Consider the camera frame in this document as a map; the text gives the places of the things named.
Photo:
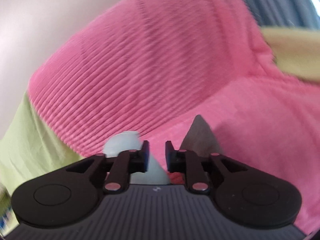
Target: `pink towel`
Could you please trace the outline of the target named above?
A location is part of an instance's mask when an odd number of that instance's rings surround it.
[[[164,166],[196,114],[225,153],[292,182],[296,225],[320,226],[320,89],[283,75],[242,0],[123,0],[30,80],[43,120],[83,156],[124,130]]]

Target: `fuzzy pink fabric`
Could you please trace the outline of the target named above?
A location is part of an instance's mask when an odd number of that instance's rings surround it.
[[[296,225],[320,226],[320,89],[283,75],[242,0],[123,0],[30,80],[52,130],[83,156],[137,130],[165,166],[196,114],[225,153],[292,182]]]

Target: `gray fabric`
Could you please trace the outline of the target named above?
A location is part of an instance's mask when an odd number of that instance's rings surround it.
[[[320,18],[311,0],[244,0],[260,26],[320,29]]]

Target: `red fabric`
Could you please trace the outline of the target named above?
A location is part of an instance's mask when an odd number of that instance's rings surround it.
[[[43,120],[83,156],[137,130],[164,166],[196,114],[225,153],[295,184],[320,226],[320,91],[283,75],[242,0],[123,0],[30,80]]]

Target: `circular cap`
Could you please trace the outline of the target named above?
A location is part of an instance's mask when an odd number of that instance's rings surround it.
[[[197,182],[192,185],[192,188],[196,191],[205,191],[209,188],[208,184],[203,182]]]
[[[279,199],[279,192],[267,184],[253,184],[243,189],[242,196],[252,204],[267,206]]]
[[[121,185],[116,182],[110,182],[110,183],[106,184],[104,187],[106,190],[117,191],[121,188]]]
[[[69,188],[62,185],[45,185],[35,191],[35,200],[44,206],[56,206],[65,203],[71,197]]]

